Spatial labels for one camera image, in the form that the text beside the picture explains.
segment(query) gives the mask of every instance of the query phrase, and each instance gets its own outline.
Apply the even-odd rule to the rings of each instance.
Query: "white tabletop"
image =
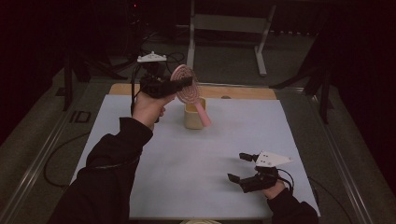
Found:
[[[311,187],[283,108],[277,100],[206,99],[212,126],[187,130],[183,104],[166,106],[165,116],[145,145],[131,194],[133,219],[263,219],[272,215],[259,192],[243,193],[228,180],[256,174],[254,162],[239,153],[269,151],[291,157],[277,168],[294,178],[294,196],[318,212]],[[77,171],[106,133],[119,131],[119,117],[129,117],[130,96],[107,95],[84,148]]]

